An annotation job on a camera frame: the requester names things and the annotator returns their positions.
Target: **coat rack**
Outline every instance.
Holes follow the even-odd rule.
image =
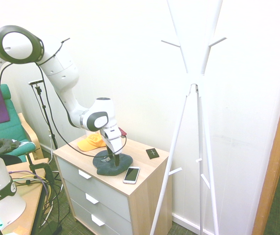
[[[170,0],[167,0],[168,4],[168,9],[173,21],[173,25],[176,31],[176,35],[178,38],[179,43],[170,43],[167,41],[163,41],[165,43],[168,43],[170,45],[176,46],[180,48],[186,72],[189,74],[188,68],[187,68],[187,62],[185,58],[185,45],[181,44],[181,38],[180,35],[178,34],[178,29],[176,27],[176,17],[174,12],[172,11],[171,5],[169,3]],[[214,175],[213,175],[213,164],[212,164],[212,153],[211,153],[211,146],[210,146],[210,128],[209,128],[209,119],[208,119],[208,112],[207,112],[207,103],[206,103],[206,96],[204,95],[204,74],[208,62],[208,58],[210,55],[210,49],[212,46],[218,44],[219,42],[225,40],[225,37],[214,39],[214,33],[216,30],[218,18],[219,18],[219,13],[221,10],[223,0],[213,0],[212,3],[212,8],[209,11],[208,18],[207,18],[207,26],[206,26],[206,33],[204,36],[204,45],[201,50],[200,54],[200,74],[197,75],[191,75],[191,83],[189,85],[189,90],[188,93],[185,95],[183,104],[181,106],[181,112],[180,115],[177,119],[176,125],[175,125],[175,130],[172,138],[172,143],[169,151],[169,157],[167,160],[167,165],[165,169],[165,174],[163,178],[163,183],[162,183],[162,189],[161,193],[159,196],[157,208],[155,211],[154,219],[153,219],[153,224],[151,227],[151,232],[150,235],[154,235],[154,231],[156,228],[156,224],[158,221],[158,217],[160,214],[165,190],[166,190],[166,185],[168,181],[169,175],[179,171],[180,169],[176,169],[170,172],[172,160],[173,160],[173,154],[174,150],[176,147],[176,142],[181,126],[181,121],[184,115],[184,110],[186,106],[186,101],[187,97],[190,95],[191,88],[193,85],[195,85],[195,91],[197,93],[197,109],[198,109],[198,134],[199,134],[199,159],[196,160],[197,163],[199,163],[200,167],[200,234],[203,235],[203,211],[202,211],[202,203],[203,203],[203,182],[207,185],[207,187],[210,189],[210,195],[211,195],[211,204],[212,204],[212,214],[213,214],[213,222],[214,222],[214,234],[219,235],[218,231],[218,220],[217,220],[217,209],[216,209],[216,197],[215,197],[215,187],[214,187]],[[208,160],[208,172],[209,172],[209,181],[206,179],[205,175],[203,174],[203,132],[205,136],[205,143],[206,143],[206,153],[207,153],[207,160]]]

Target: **wooden desk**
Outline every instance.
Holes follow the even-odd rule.
[[[39,159],[32,161],[34,164],[38,163],[48,163],[48,159]],[[29,170],[29,163],[19,163],[15,165],[9,165],[6,167],[8,171],[19,171],[19,170]],[[36,170],[37,175],[44,177],[45,171],[44,169],[38,169]],[[21,172],[21,173],[13,173],[11,174],[12,178],[20,178],[24,175],[30,175],[28,172]],[[19,186],[17,187],[17,192],[19,195],[25,200],[26,202],[26,208],[22,215],[15,220],[10,225],[6,226],[2,233],[9,234],[12,233],[15,229],[17,229],[19,226],[25,228],[28,230],[28,233],[30,234],[33,226],[33,221],[36,215],[40,195],[42,190],[42,184],[33,184],[29,186]]]
[[[70,145],[79,150],[77,142],[84,138]],[[156,149],[160,157],[149,159],[145,150],[151,148],[132,140],[127,140],[123,148],[123,153],[133,158],[132,165],[140,167],[135,185],[123,183],[125,172],[117,176],[98,175],[93,157],[68,145],[55,150],[53,154],[74,217],[96,235],[149,235],[168,158],[168,152]],[[84,153],[94,156],[105,149]],[[155,235],[167,235],[171,228],[171,199],[170,178]]]

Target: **purple cushion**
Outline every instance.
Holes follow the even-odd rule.
[[[2,92],[0,90],[0,123],[9,121],[8,111],[3,99]]]

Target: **white drawer front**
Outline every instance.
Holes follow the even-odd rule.
[[[83,223],[85,223],[85,225],[88,228],[90,228],[91,230],[96,232],[98,235],[119,235],[114,230],[112,230],[110,227],[108,227],[106,224],[101,225],[102,222],[97,221],[98,220],[97,216],[95,216],[95,218],[94,218],[94,220],[97,219],[97,220],[95,220],[97,223],[95,223],[92,220],[91,213],[88,212],[87,210],[85,210],[82,206],[77,204],[75,201],[72,200],[71,203],[72,203],[72,207],[75,211],[75,217],[80,219]]]
[[[129,222],[131,222],[128,199],[123,194],[112,189],[111,187],[101,183],[94,177],[87,179],[79,174],[79,169],[67,163],[61,158],[58,159],[58,164],[61,168],[61,173],[65,180],[75,185],[80,190],[93,197],[95,200],[101,202],[106,207],[110,208]]]
[[[65,182],[69,195],[73,201],[78,203],[91,214],[95,215],[98,219],[100,219],[118,234],[132,234],[132,227],[129,221],[127,221],[114,211],[110,210],[102,203],[98,202],[94,204],[90,201],[90,198],[87,200],[87,195],[85,192],[81,191],[79,188],[77,188],[67,180],[65,180]]]

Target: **white wall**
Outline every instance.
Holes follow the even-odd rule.
[[[193,66],[206,5],[181,0],[174,9]],[[89,107],[97,97],[112,98],[119,126],[130,139],[169,150],[186,79],[179,50],[160,42],[174,36],[165,0],[0,0],[2,24],[22,26],[39,37],[70,37],[64,46],[80,69],[74,88],[78,101]],[[211,51],[206,88],[219,228],[221,235],[249,235],[280,115],[280,1],[225,0],[217,34],[228,40]],[[39,78],[34,65],[13,65],[4,74],[18,109],[49,146],[47,127],[27,84]],[[83,135],[68,124],[48,86],[60,132],[67,141]],[[173,168],[184,169],[173,176],[173,213],[189,228],[199,224],[196,115],[192,93],[173,162]],[[213,232],[209,194],[205,228]]]

